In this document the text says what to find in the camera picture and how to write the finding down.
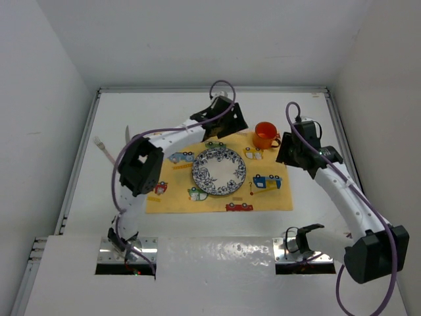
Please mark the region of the orange mug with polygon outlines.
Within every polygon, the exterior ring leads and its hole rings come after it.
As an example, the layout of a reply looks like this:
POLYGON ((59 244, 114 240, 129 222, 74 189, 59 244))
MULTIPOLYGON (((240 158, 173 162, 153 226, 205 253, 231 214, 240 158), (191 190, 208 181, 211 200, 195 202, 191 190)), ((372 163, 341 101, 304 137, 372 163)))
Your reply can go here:
POLYGON ((253 145, 259 149, 277 148, 281 145, 277 128, 270 122, 260 122, 255 126, 253 145))

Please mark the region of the blue floral plate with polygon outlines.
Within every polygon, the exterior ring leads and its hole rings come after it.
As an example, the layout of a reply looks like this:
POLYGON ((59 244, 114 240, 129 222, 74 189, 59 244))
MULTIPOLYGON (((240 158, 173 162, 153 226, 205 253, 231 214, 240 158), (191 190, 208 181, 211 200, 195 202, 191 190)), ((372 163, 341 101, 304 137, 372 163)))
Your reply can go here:
POLYGON ((226 196, 239 190, 247 170, 240 154, 225 147, 210 148, 195 158, 191 170, 196 186, 213 196, 226 196))

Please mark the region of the yellow vehicle print placemat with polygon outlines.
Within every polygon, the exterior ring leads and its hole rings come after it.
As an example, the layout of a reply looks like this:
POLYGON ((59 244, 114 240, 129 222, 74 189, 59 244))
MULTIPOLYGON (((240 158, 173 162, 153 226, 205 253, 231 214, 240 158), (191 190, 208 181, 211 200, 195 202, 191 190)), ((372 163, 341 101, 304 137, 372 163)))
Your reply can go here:
POLYGON ((293 202, 287 168, 276 162, 275 148, 253 146, 253 133, 245 130, 185 147, 164 161, 161 177, 148 195, 146 212, 215 213, 226 211, 291 211, 293 202), (226 148, 245 162, 245 180, 223 196, 209 195, 194 181, 193 161, 206 149, 226 148))

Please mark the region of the pink handled knife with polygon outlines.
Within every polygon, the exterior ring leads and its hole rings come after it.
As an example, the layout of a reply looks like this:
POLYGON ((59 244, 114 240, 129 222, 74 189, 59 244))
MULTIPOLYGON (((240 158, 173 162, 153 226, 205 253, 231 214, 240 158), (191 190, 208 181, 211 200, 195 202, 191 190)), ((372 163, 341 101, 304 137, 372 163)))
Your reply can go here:
POLYGON ((127 125, 126 128, 125 128, 125 142, 126 142, 126 144, 128 144, 131 139, 132 138, 131 138, 131 135, 130 135, 130 129, 129 129, 129 126, 127 125))

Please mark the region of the pink handled fork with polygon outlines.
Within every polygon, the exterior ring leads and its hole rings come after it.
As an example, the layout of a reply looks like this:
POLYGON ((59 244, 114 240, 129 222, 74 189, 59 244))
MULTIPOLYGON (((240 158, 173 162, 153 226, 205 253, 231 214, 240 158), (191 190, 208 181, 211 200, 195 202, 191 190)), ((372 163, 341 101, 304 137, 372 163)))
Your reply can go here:
POLYGON ((93 142, 99 148, 99 150, 101 150, 103 152, 103 154, 111 162, 111 164, 114 165, 116 163, 114 157, 109 153, 105 144, 99 139, 99 137, 95 136, 93 138, 93 142))

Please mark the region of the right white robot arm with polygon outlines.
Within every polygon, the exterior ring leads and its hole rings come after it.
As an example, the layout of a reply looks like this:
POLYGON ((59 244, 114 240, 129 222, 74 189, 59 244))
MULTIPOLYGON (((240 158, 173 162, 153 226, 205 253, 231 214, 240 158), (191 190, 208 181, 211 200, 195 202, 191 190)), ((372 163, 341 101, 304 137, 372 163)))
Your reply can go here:
POLYGON ((405 264, 409 233, 376 216, 364 202, 365 196, 353 182, 341 155, 332 146, 323 147, 317 135, 318 123, 295 122, 285 132, 277 162, 307 171, 327 193, 344 218, 352 240, 340 241, 322 224, 299 228, 290 243, 302 254, 321 251, 344 264, 351 278, 364 284, 401 271, 405 264))

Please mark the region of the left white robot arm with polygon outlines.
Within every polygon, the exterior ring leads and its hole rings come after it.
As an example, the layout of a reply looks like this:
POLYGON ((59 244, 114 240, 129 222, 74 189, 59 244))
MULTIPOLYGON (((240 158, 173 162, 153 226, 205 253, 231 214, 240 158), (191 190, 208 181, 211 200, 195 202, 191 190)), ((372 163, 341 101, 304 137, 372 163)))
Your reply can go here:
POLYGON ((112 170, 111 196, 118 215, 109 228, 108 239, 119 251, 142 256, 132 243, 138 235, 137 219, 147 194, 159 181, 164 160, 189 145, 246 128, 239 103, 215 96, 206 109, 176 127, 135 135, 118 154, 112 170))

